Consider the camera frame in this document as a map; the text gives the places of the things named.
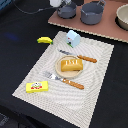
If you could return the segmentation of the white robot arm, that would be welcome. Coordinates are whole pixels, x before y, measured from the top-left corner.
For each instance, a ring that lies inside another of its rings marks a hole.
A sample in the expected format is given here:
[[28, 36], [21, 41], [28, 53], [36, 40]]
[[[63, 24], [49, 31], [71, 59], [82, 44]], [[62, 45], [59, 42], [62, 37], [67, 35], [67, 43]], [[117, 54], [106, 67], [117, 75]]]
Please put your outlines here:
[[71, 0], [49, 0], [52, 7], [63, 7], [71, 4]]

